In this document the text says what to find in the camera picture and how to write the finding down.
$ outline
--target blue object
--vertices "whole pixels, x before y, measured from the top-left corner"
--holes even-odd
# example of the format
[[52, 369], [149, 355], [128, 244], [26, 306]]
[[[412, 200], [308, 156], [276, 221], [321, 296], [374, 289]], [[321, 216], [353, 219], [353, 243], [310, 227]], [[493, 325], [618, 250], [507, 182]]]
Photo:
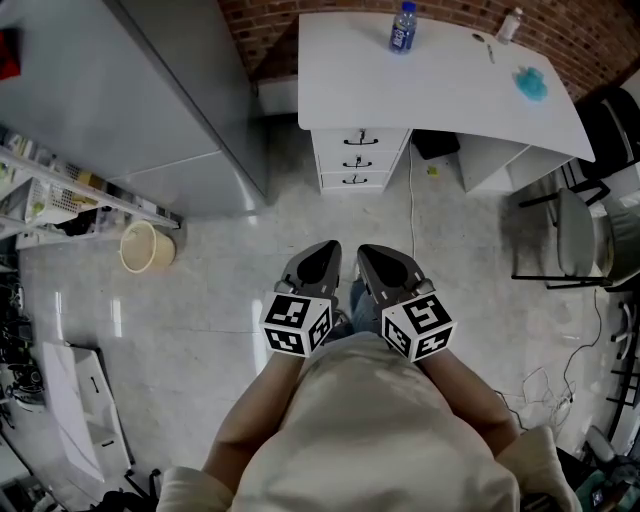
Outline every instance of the blue object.
[[391, 39], [389, 49], [394, 53], [407, 53], [411, 50], [413, 36], [416, 33], [416, 4], [413, 2], [402, 2], [402, 12], [393, 18], [393, 28], [391, 29]]
[[543, 80], [544, 75], [538, 69], [531, 67], [522, 69], [515, 76], [518, 89], [533, 101], [542, 101], [547, 97], [548, 89]]

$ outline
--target gray cabinet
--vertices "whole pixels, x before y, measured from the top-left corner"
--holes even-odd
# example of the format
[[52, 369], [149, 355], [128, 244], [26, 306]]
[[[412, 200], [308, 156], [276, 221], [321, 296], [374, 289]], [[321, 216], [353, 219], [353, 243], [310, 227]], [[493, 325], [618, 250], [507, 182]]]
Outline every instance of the gray cabinet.
[[0, 123], [179, 214], [262, 204], [260, 112], [216, 2], [5, 0], [0, 27], [22, 39]]

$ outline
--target red brick wall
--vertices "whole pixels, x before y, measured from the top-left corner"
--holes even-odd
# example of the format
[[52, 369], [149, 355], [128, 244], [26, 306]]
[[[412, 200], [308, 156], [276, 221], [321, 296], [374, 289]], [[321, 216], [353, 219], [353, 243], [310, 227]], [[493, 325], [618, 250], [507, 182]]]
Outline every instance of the red brick wall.
[[[638, 0], [415, 0], [418, 15], [497, 32], [515, 6], [525, 17], [515, 41], [546, 55], [579, 99], [640, 58]], [[297, 74], [298, 14], [396, 12], [401, 0], [219, 0], [247, 72], [257, 80]]]

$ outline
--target desk drawer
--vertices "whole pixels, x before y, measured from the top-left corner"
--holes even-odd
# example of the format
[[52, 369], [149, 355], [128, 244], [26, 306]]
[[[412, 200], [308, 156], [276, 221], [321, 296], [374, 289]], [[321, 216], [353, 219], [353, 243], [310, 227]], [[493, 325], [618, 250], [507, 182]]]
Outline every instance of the desk drawer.
[[338, 151], [322, 151], [318, 153], [320, 172], [369, 172], [391, 170], [398, 156], [394, 151], [359, 151], [347, 149]]
[[398, 128], [353, 128], [348, 130], [312, 130], [316, 153], [340, 149], [399, 151], [407, 130]]
[[322, 188], [357, 189], [362, 187], [382, 186], [389, 176], [388, 172], [333, 172], [323, 174]]

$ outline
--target white cable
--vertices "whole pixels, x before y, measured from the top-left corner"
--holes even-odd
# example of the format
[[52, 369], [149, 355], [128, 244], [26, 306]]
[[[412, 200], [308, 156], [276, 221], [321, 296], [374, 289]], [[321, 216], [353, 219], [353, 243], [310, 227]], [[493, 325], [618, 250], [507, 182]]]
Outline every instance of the white cable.
[[[542, 394], [542, 397], [540, 399], [531, 400], [527, 396], [525, 386], [529, 379], [539, 372], [542, 372], [544, 374], [546, 389], [544, 390], [544, 393]], [[554, 438], [557, 439], [560, 435], [560, 432], [562, 431], [562, 428], [564, 427], [565, 422], [569, 418], [569, 413], [571, 412], [572, 403], [570, 398], [575, 393], [575, 381], [571, 381], [569, 384], [570, 386], [573, 385], [574, 389], [572, 390], [571, 387], [569, 387], [562, 393], [561, 396], [557, 396], [551, 389], [549, 374], [547, 373], [546, 368], [544, 366], [540, 366], [530, 372], [522, 381], [521, 395], [503, 393], [502, 391], [497, 390], [496, 391], [499, 394], [503, 395], [503, 397], [513, 397], [522, 400], [525, 404], [525, 407], [531, 404], [542, 404], [542, 406], [549, 412], [546, 424], [551, 427], [554, 433]]]
[[413, 141], [413, 134], [409, 138], [409, 192], [411, 193], [411, 257], [416, 259], [416, 232], [413, 227], [413, 156], [411, 155], [411, 142]]

